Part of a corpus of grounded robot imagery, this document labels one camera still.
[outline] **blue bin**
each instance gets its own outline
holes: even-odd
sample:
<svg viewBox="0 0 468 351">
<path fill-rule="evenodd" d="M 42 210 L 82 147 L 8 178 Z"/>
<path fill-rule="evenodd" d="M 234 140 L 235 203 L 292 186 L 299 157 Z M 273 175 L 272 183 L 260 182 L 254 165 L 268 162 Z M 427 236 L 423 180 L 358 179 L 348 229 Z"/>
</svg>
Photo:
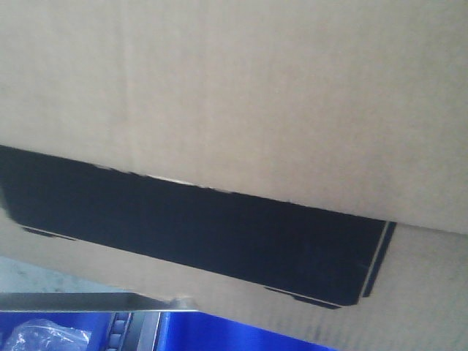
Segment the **blue bin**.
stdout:
<svg viewBox="0 0 468 351">
<path fill-rule="evenodd" d="M 162 315 L 157 351 L 335 351 L 209 314 Z"/>
<path fill-rule="evenodd" d="M 113 314 L 101 312 L 86 313 L 20 313 L 0 312 L 0 333 L 3 342 L 10 336 L 13 329 L 20 324 L 33 319 L 51 320 L 64 327 L 91 331 L 87 351 L 99 351 L 107 342 L 107 329 Z"/>
</svg>

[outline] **cardboard surface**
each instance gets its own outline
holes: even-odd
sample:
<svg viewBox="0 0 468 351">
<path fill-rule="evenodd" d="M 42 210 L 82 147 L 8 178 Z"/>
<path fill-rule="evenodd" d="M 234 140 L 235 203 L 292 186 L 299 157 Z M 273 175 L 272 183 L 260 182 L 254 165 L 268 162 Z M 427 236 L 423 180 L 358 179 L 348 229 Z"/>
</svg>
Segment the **cardboard surface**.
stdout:
<svg viewBox="0 0 468 351">
<path fill-rule="evenodd" d="M 374 289 L 326 309 L 263 286 L 106 246 L 27 233 L 1 212 L 0 254 L 343 351 L 465 351 L 468 237 L 398 225 Z"/>
<path fill-rule="evenodd" d="M 465 1 L 3 1 L 0 143 L 468 233 Z"/>
</svg>

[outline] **clear plastic wrap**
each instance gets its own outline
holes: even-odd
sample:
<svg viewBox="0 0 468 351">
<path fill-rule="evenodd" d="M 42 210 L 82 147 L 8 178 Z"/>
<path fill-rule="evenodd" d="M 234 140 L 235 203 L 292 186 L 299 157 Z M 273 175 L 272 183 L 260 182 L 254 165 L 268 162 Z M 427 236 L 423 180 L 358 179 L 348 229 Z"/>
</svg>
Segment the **clear plastic wrap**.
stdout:
<svg viewBox="0 0 468 351">
<path fill-rule="evenodd" d="M 13 330 L 2 351 L 86 351 L 90 337 L 50 320 L 29 320 Z"/>
</svg>

